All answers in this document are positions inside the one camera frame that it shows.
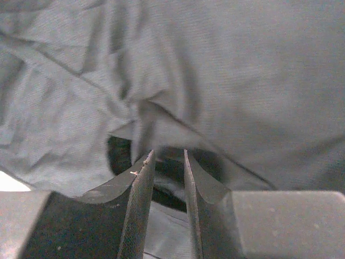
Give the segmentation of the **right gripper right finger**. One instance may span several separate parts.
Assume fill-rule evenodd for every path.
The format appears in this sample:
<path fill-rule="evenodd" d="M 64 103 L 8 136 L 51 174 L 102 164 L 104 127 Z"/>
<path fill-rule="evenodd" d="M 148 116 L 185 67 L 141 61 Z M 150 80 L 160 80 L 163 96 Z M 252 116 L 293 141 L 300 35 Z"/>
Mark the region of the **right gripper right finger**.
<path fill-rule="evenodd" d="M 189 153 L 184 181 L 193 258 L 344 258 L 344 195 L 232 191 Z"/>

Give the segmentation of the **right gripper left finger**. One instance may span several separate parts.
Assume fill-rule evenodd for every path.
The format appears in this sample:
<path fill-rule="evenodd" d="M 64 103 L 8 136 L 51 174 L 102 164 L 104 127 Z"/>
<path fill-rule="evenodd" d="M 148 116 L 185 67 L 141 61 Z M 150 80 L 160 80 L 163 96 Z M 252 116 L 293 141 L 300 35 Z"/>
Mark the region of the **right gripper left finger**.
<path fill-rule="evenodd" d="M 1 192 L 1 258 L 142 258 L 155 153 L 80 197 Z"/>

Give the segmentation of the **black t shirt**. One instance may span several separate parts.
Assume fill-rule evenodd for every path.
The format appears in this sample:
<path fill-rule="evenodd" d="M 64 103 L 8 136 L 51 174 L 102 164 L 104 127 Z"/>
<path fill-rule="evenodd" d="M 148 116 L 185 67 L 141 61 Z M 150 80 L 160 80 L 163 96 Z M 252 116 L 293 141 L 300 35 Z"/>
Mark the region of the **black t shirt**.
<path fill-rule="evenodd" d="M 142 258 L 193 258 L 185 153 L 344 195 L 344 2 L 1 1 L 1 170 L 74 198 L 149 152 Z"/>

